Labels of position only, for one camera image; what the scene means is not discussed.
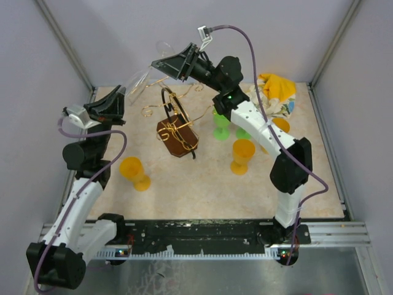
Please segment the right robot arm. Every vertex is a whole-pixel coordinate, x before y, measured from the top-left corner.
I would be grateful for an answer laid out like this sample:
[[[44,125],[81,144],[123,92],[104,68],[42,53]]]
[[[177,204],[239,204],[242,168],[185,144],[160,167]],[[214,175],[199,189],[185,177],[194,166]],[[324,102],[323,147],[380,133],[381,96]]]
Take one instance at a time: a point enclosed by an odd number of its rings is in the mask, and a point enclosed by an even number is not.
[[[226,56],[217,66],[191,43],[177,55],[155,60],[152,67],[167,76],[185,81],[189,77],[217,91],[212,99],[218,114],[244,129],[274,159],[270,180],[278,191],[278,207],[272,225],[259,233],[265,246],[289,243],[296,236],[296,216],[308,181],[306,168],[313,167],[311,143],[295,139],[264,118],[239,86],[243,79],[239,58]]]

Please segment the green wine glass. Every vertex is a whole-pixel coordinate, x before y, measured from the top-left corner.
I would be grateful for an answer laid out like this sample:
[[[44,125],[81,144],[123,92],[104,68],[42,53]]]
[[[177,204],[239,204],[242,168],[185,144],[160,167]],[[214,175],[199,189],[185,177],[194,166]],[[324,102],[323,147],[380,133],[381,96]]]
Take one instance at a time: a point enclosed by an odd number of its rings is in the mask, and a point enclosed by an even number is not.
[[[213,131],[213,136],[215,139],[219,141],[225,141],[228,139],[230,136],[230,131],[228,129],[228,126],[230,125],[230,121],[224,116],[218,114],[216,109],[214,108],[213,111],[213,121],[216,125],[214,131]]]
[[[236,130],[236,133],[235,133],[235,135],[236,135],[236,138],[237,139],[245,139],[245,140],[250,140],[251,139],[251,135],[250,134],[248,134],[248,132],[246,132],[244,129],[242,129],[242,128],[238,128],[237,130]]]

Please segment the green wine glass front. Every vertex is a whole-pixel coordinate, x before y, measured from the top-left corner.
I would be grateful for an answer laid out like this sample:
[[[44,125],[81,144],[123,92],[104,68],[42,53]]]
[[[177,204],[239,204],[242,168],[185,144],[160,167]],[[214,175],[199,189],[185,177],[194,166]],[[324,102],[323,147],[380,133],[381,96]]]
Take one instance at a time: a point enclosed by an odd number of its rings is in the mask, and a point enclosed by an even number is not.
[[[230,131],[228,129],[228,126],[230,125],[230,121],[224,116],[218,114],[216,109],[214,108],[213,111],[213,121],[216,125],[214,131],[213,131],[213,136],[215,139],[219,141],[225,141],[228,139],[230,136]]]

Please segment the clear wine glass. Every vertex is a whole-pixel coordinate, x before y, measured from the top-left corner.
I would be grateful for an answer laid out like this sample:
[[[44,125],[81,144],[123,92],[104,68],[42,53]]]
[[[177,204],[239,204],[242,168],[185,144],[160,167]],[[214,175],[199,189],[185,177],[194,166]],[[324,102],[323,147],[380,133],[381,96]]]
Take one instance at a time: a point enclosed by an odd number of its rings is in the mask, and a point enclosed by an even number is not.
[[[159,59],[170,57],[175,54],[173,47],[165,41],[158,41],[156,43],[156,50]],[[152,71],[153,67],[149,65],[146,69],[135,73],[125,84],[125,98],[129,100],[130,105],[134,104],[146,89]]]

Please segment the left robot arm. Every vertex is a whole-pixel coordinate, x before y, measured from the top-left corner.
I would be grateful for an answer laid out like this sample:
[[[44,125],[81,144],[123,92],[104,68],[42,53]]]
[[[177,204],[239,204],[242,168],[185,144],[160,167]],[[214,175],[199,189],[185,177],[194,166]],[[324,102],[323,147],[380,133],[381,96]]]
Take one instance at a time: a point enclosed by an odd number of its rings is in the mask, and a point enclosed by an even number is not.
[[[34,289],[45,294],[56,287],[76,289],[89,262],[107,243],[119,244],[128,236],[125,220],[119,214],[102,214],[93,228],[81,234],[92,206],[101,196],[111,176],[114,161],[104,160],[112,134],[124,136],[114,125],[123,125],[126,88],[118,85],[104,98],[64,108],[58,131],[76,142],[63,148],[69,170],[76,171],[69,197],[41,242],[31,243],[26,257]]]

